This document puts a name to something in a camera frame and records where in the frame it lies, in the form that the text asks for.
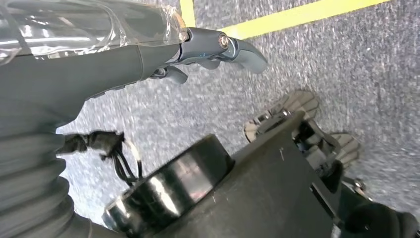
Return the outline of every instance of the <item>black cable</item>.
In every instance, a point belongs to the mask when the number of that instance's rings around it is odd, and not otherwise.
[[[137,161],[138,176],[132,172],[127,159],[122,151],[122,143],[125,141],[124,133],[117,134],[115,131],[93,131],[89,134],[70,134],[65,136],[64,146],[57,154],[69,154],[73,152],[85,152],[88,148],[102,150],[101,160],[111,159],[117,176],[128,186],[133,186],[142,176],[142,162]]]

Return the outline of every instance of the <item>clear plastic wrap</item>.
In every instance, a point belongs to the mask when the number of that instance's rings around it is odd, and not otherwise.
[[[0,65],[16,55],[54,59],[127,45],[179,44],[188,34],[170,6],[136,0],[0,0]]]

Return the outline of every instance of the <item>chrome part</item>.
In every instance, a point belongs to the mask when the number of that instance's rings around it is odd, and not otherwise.
[[[354,186],[356,188],[359,188],[361,191],[365,191],[366,190],[366,184],[360,178],[354,179]]]
[[[158,68],[154,71],[154,73],[150,76],[151,79],[162,79],[165,78],[168,74],[168,70],[166,68]]]
[[[229,38],[226,36],[226,34],[221,33],[219,35],[219,44],[224,49],[227,49],[229,47]]]
[[[125,191],[103,214],[129,236],[155,234],[190,210],[230,171],[233,161],[210,135]]]
[[[189,36],[188,36],[188,32],[186,32],[186,31],[183,31],[183,32],[180,32],[179,33],[179,39],[181,40],[181,41],[186,41],[186,40],[188,40],[188,38],[189,38]]]
[[[369,200],[369,201],[371,201],[371,202],[373,202],[373,199],[372,198],[370,198],[369,196],[367,196],[366,194],[365,194],[365,192],[361,189],[361,188],[359,188],[359,187],[353,187],[353,191],[355,192],[355,193],[357,193],[358,195],[360,195],[360,196],[362,196],[362,197],[364,197],[365,199],[367,199],[367,200]]]
[[[220,60],[224,62],[231,62],[238,56],[238,42],[235,38],[228,37],[228,49],[222,53]]]

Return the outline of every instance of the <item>screw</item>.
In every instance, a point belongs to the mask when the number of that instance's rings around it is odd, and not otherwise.
[[[366,191],[366,184],[360,178],[354,179],[354,185],[360,188],[362,191]]]
[[[229,47],[229,37],[227,37],[226,34],[221,33],[219,35],[219,44],[223,49],[227,49]]]

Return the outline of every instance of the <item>yellow tape line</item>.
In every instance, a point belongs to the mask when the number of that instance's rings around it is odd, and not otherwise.
[[[188,27],[196,27],[193,0],[180,0],[182,19]]]
[[[389,0],[319,0],[289,10],[263,16],[219,31],[238,39],[259,36],[292,26],[340,15]]]

